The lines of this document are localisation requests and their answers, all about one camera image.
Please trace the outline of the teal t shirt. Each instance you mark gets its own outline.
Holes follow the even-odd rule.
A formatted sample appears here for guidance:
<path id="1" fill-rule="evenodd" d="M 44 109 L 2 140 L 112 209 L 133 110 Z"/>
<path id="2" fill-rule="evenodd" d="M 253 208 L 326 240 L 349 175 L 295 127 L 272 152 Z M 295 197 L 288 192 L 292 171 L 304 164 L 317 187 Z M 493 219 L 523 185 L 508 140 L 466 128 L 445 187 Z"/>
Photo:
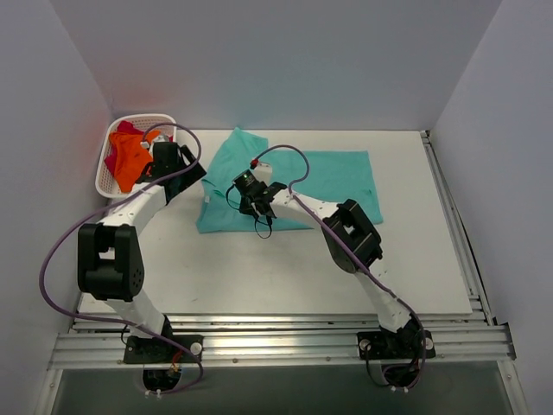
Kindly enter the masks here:
<path id="1" fill-rule="evenodd" d="M 214 155 L 202 178 L 204 201 L 196 221 L 199 233 L 252 232 L 254 219 L 240 214 L 239 192 L 232 179 L 244 171 L 251 159 L 270 147 L 269 140 L 235 129 Z M 299 155 L 294 150 L 273 150 L 261 160 L 271 165 L 271 179 L 285 185 L 304 176 L 309 163 L 308 178 L 293 189 L 303 195 L 324 201 L 342 203 L 352 199 L 359 203 L 370 221 L 384 222 L 380 211 L 377 187 L 372 174 L 369 152 L 305 150 Z"/>

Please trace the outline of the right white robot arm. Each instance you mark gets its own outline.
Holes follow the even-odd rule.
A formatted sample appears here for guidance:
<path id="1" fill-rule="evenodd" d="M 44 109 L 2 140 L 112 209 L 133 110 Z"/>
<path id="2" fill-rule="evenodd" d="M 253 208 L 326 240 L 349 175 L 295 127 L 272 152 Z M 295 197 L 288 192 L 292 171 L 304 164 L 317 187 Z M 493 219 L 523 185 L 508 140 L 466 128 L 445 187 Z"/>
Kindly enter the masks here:
<path id="1" fill-rule="evenodd" d="M 414 348 L 412 332 L 420 332 L 422 324 L 416 312 L 392 289 L 382 265 L 381 236 L 356 201 L 336 203 L 308 197 L 280 182 L 268 185 L 248 169 L 232 180 L 232 187 L 240 194 L 241 214 L 256 220 L 265 218 L 268 226 L 283 219 L 319 227 L 334 263 L 354 275 L 370 298 L 379 327 L 386 332 L 386 351 L 401 357 Z"/>

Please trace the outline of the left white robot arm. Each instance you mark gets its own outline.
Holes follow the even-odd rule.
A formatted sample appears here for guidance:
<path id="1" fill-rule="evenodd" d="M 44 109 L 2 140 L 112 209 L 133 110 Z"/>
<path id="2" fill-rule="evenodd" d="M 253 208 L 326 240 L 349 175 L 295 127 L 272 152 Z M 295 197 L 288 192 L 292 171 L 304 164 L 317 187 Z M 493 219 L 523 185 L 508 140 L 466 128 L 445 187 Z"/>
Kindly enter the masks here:
<path id="1" fill-rule="evenodd" d="M 175 350 L 168 318 L 143 288 L 145 267 L 139 235 L 158 211 L 199 181 L 206 171 L 185 145 L 153 145 L 153 160 L 139 174 L 134 199 L 112 209 L 101 221 L 78 231 L 79 289 L 104 302 L 146 338 L 143 352 L 154 362 Z"/>

